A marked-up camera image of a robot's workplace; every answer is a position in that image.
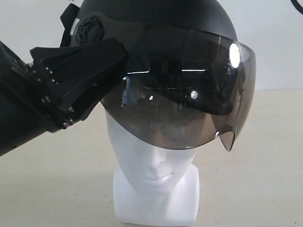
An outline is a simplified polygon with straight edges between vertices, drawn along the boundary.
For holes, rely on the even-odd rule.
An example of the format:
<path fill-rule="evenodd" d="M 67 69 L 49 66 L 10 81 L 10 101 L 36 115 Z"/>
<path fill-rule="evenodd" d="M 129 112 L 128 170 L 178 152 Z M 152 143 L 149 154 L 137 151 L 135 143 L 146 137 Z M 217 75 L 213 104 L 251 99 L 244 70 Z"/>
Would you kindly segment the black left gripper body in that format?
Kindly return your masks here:
<path fill-rule="evenodd" d="M 57 132 L 78 122 L 76 98 L 69 95 L 76 82 L 72 59 L 35 59 L 30 63 L 14 60 L 16 69 L 29 88 L 25 93 L 29 111 L 44 131 Z"/>

